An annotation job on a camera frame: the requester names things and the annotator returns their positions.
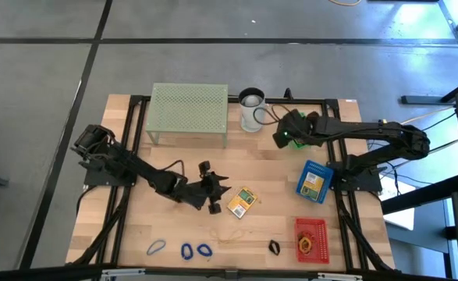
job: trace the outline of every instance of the wooden tabletop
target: wooden tabletop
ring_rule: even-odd
[[[118,140],[125,123],[129,99],[129,95],[109,95],[101,122],[115,132]],[[318,105],[287,106],[290,109],[298,108],[301,112],[321,113]],[[339,100],[339,107],[343,121],[360,121],[356,101]],[[280,107],[275,109],[278,116],[285,113]],[[134,135],[137,115],[136,109],[131,137]],[[159,145],[154,146],[143,130],[138,155],[146,162],[162,168],[182,159],[185,162],[186,176],[193,182],[199,180],[197,165],[209,160],[212,170],[229,177],[222,183],[232,189],[219,202],[222,213],[210,215],[208,204],[198,211],[190,205],[175,203],[157,195],[147,181],[139,177],[131,191],[119,265],[198,269],[345,270],[333,192],[328,192],[322,205],[310,202],[295,193],[305,162],[310,159],[325,165],[328,160],[327,146],[302,150],[278,149],[272,139],[275,127],[276,125],[264,126],[259,132],[247,133],[240,127],[239,105],[229,104],[228,143],[225,149],[222,148],[219,135],[194,133],[162,133]],[[132,143],[133,139],[130,139],[129,149]],[[365,140],[346,140],[346,147],[349,154],[358,155],[367,151]],[[179,167],[174,167],[174,170],[179,172]],[[258,196],[258,200],[242,219],[238,219],[226,206],[242,186],[249,187]],[[109,191],[109,187],[98,187],[82,200],[67,261],[81,256],[101,230]],[[383,261],[393,267],[379,200],[367,192],[356,192],[356,196],[364,235]],[[296,217],[326,221],[329,264],[297,261],[294,247]],[[109,237],[105,261],[110,259],[114,233]],[[166,240],[165,248],[147,256],[147,249],[157,239]],[[279,256],[268,250],[270,239],[280,243]],[[360,267],[354,241],[350,233],[353,263]],[[184,261],[180,255],[180,248],[184,243],[192,244],[194,251],[197,245],[208,244],[213,250],[213,256],[206,258],[194,253],[192,259]]]

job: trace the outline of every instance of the gray floor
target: gray floor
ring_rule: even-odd
[[[446,4],[458,21],[458,5]],[[103,1],[89,0],[1,0],[0,37],[93,37],[103,6]],[[129,0],[114,1],[104,37],[449,39],[453,35],[435,3],[362,1],[356,7],[340,7],[326,0]],[[15,267],[88,50],[86,45],[0,45],[0,176],[10,178],[9,187],[0,189],[0,270]],[[109,94],[150,94],[154,82],[228,84],[230,94],[259,87],[275,97],[290,87],[296,97],[355,98],[366,121],[404,121],[435,108],[402,106],[400,95],[440,95],[458,85],[458,47],[101,45],[73,140],[87,124],[100,122]],[[414,125],[424,127],[446,115]],[[433,148],[456,138],[456,120],[429,135]],[[65,260],[84,176],[78,161],[67,152],[34,266],[61,265]],[[454,176],[458,145],[399,172],[430,182]],[[400,242],[392,242],[392,250],[404,272],[443,274],[433,270],[443,268],[443,261],[435,258],[439,253]]]

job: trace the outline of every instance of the blue box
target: blue box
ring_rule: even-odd
[[[312,202],[324,203],[325,195],[331,186],[333,173],[332,169],[307,160],[298,181],[296,193]]]

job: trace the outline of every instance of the white cup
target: white cup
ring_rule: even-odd
[[[265,111],[254,110],[259,107],[265,107],[265,94],[260,89],[249,87],[239,94],[239,104],[241,106],[241,127],[243,130],[254,133],[259,131],[265,120]]]

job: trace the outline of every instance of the red plastic basket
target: red plastic basket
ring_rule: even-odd
[[[297,218],[294,224],[296,257],[299,262],[329,263],[328,232],[324,219]],[[310,253],[300,252],[298,236],[304,235],[312,242]]]

